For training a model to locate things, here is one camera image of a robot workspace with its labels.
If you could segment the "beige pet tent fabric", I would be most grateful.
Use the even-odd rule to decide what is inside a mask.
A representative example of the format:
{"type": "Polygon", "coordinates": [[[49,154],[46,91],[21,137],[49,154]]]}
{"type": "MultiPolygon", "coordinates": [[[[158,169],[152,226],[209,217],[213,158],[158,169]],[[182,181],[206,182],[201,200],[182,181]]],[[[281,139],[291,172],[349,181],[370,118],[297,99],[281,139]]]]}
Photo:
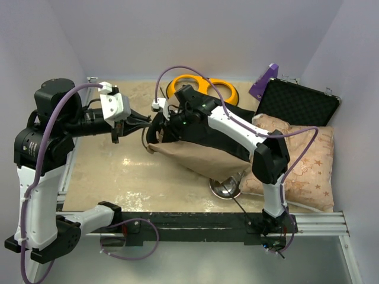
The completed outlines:
{"type": "Polygon", "coordinates": [[[162,129],[163,119],[163,114],[157,113],[147,131],[149,153],[160,153],[199,175],[219,182],[251,170],[249,151],[227,135],[202,123],[193,123],[185,128],[182,140],[175,140],[162,129]]]}

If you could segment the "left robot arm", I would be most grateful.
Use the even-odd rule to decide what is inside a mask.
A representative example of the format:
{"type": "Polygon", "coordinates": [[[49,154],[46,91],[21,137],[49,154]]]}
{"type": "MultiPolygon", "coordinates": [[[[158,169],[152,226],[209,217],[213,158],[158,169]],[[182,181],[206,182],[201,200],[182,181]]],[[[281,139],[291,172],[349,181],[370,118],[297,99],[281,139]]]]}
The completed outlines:
{"type": "Polygon", "coordinates": [[[130,108],[118,87],[95,83],[100,108],[82,105],[79,87],[70,79],[44,82],[35,92],[36,109],[27,126],[15,138],[14,162],[20,181],[20,216],[15,234],[5,247],[15,253],[30,252],[46,264],[70,253],[83,235],[101,228],[118,231],[123,224],[121,208],[102,201],[71,217],[56,214],[60,180],[74,139],[110,134],[112,142],[148,127],[151,118],[130,108]]]}

